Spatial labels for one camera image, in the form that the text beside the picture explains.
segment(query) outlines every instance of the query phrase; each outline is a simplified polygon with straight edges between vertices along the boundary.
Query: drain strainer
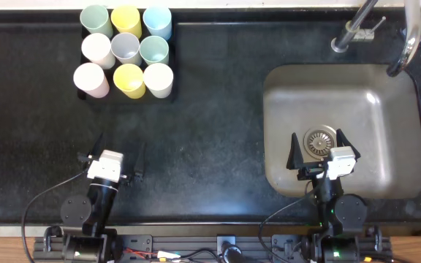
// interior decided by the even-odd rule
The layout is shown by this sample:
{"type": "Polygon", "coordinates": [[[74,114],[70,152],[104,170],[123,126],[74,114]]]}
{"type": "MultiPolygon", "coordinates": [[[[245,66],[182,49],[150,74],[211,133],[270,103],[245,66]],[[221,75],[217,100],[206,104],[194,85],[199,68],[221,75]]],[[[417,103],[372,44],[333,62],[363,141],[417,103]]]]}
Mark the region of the drain strainer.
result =
{"type": "Polygon", "coordinates": [[[326,157],[335,145],[335,131],[329,126],[319,125],[305,134],[305,149],[316,159],[326,157]]]}

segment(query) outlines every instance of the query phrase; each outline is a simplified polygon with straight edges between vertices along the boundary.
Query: wooden table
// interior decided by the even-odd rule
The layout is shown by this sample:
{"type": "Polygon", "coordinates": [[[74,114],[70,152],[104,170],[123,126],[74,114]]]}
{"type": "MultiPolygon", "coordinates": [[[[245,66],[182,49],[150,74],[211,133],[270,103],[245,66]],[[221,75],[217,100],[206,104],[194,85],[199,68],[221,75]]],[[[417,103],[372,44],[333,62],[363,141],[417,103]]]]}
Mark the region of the wooden table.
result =
{"type": "MultiPolygon", "coordinates": [[[[32,251],[34,238],[27,238],[32,251]]],[[[410,262],[421,263],[421,237],[392,237],[394,254],[410,262]]],[[[26,263],[20,237],[0,237],[0,262],[26,263]]]]}

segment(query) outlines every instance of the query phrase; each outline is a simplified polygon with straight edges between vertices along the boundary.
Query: white wall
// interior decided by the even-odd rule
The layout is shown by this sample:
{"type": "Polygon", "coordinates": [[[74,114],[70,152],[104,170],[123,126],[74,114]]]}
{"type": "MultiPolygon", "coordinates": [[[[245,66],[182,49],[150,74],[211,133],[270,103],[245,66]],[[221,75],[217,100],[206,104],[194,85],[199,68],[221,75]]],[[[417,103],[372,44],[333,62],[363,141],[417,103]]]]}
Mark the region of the white wall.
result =
{"type": "MultiPolygon", "coordinates": [[[[359,7],[365,0],[0,0],[0,9],[82,9],[89,4],[109,8],[134,4],[139,8],[160,4],[170,8],[247,7],[359,7]]],[[[402,7],[403,0],[379,0],[377,7],[402,7]]]]}

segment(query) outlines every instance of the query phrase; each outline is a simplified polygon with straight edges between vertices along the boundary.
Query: stainless steel sink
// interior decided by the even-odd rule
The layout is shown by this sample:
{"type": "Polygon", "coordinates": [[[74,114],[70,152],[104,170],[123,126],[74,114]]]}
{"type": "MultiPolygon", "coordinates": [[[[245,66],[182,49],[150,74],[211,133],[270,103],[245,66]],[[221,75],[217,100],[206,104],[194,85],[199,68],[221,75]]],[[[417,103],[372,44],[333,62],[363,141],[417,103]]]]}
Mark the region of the stainless steel sink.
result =
{"type": "Polygon", "coordinates": [[[335,145],[342,129],[362,157],[342,178],[346,193],[410,198],[421,192],[421,123],[416,89],[405,72],[385,65],[289,65],[264,84],[265,173],[272,187],[300,196],[306,181],[286,169],[290,136],[297,133],[305,162],[335,145]]]}

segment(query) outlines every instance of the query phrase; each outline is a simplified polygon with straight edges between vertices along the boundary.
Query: cup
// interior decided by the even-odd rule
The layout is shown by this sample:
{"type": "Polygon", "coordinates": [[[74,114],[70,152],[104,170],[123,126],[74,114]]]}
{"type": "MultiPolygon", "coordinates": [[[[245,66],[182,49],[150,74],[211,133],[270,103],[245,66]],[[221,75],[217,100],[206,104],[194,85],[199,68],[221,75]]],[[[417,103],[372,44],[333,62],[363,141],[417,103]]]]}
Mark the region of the cup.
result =
{"type": "Polygon", "coordinates": [[[111,40],[111,52],[122,64],[140,66],[143,60],[139,54],[139,40],[134,34],[120,33],[111,40]]]}
{"type": "Polygon", "coordinates": [[[132,5],[116,7],[111,13],[111,21],[120,33],[134,34],[138,39],[143,34],[139,10],[132,5]]]}
{"type": "Polygon", "coordinates": [[[102,68],[95,63],[84,63],[74,72],[74,84],[94,98],[103,98],[110,91],[102,68]]]}
{"type": "Polygon", "coordinates": [[[165,64],[152,64],[144,71],[144,83],[155,97],[166,98],[172,92],[173,71],[165,64]]]}
{"type": "Polygon", "coordinates": [[[98,64],[103,69],[111,69],[115,65],[110,40],[104,34],[89,34],[82,41],[80,49],[89,61],[98,64]]]}
{"type": "Polygon", "coordinates": [[[80,13],[80,23],[91,33],[104,34],[108,38],[113,35],[108,10],[98,4],[88,6],[80,13]]]}
{"type": "Polygon", "coordinates": [[[168,43],[161,37],[146,37],[140,43],[139,51],[147,65],[154,63],[168,64],[168,43]]]}
{"type": "Polygon", "coordinates": [[[172,13],[166,7],[149,7],[143,15],[145,26],[153,36],[169,40],[172,36],[172,13]]]}
{"type": "Polygon", "coordinates": [[[131,99],[144,96],[145,85],[143,71],[134,64],[123,64],[113,74],[113,82],[131,99]]]}

